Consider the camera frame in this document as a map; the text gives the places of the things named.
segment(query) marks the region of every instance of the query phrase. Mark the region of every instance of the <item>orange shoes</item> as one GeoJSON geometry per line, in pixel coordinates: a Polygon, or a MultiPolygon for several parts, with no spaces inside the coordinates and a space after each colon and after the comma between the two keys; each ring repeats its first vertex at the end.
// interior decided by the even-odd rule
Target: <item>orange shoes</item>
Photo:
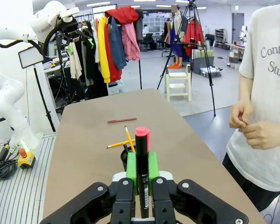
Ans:
{"type": "Polygon", "coordinates": [[[169,66],[168,68],[169,68],[169,69],[181,69],[182,66],[179,65],[179,64],[173,64],[173,65],[169,66]]]}
{"type": "Polygon", "coordinates": [[[169,69],[174,69],[179,63],[175,62],[173,65],[170,65],[168,68],[169,69]]]}
{"type": "Polygon", "coordinates": [[[178,64],[174,67],[174,69],[181,69],[182,68],[182,65],[178,64]]]}

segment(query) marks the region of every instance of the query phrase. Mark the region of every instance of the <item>metal grate floor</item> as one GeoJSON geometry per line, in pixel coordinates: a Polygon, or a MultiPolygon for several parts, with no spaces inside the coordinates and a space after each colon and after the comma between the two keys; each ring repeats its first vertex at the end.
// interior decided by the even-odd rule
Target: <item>metal grate floor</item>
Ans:
{"type": "Polygon", "coordinates": [[[0,224],[38,224],[42,220],[55,138],[56,133],[43,136],[32,169],[18,167],[11,178],[0,179],[0,224]]]}

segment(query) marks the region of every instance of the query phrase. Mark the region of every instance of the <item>mannequin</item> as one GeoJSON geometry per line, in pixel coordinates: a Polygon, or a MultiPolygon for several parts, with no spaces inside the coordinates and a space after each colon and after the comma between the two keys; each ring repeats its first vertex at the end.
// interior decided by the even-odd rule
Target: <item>mannequin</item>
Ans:
{"type": "Polygon", "coordinates": [[[172,19],[172,30],[171,30],[171,38],[170,38],[170,47],[172,48],[174,45],[174,39],[177,38],[177,44],[174,46],[173,53],[175,54],[175,63],[169,66],[169,69],[180,69],[182,67],[182,45],[178,44],[184,41],[185,32],[180,32],[179,36],[176,36],[178,33],[178,29],[182,23],[182,16],[180,12],[180,7],[177,5],[177,12],[175,13],[172,19]]]}

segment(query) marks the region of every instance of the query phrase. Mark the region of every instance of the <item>black pen cup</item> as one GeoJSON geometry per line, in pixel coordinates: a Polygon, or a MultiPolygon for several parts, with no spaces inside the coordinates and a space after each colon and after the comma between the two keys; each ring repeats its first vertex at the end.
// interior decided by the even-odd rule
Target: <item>black pen cup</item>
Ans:
{"type": "MultiPolygon", "coordinates": [[[[132,152],[132,147],[128,147],[129,152],[132,152]]],[[[122,151],[122,153],[120,154],[120,159],[122,161],[122,165],[123,165],[123,169],[126,172],[126,165],[127,165],[127,152],[125,150],[122,151]]]]}

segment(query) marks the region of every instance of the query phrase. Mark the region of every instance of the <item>white box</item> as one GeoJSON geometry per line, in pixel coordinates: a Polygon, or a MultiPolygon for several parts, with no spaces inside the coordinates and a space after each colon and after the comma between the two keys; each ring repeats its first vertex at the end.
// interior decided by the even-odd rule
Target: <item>white box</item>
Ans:
{"type": "Polygon", "coordinates": [[[112,87],[109,87],[109,84],[107,85],[107,89],[108,89],[108,94],[109,95],[114,95],[114,94],[119,94],[119,93],[122,93],[123,92],[123,86],[124,86],[124,83],[120,80],[116,81],[116,83],[118,85],[116,86],[112,86],[112,87]]]}

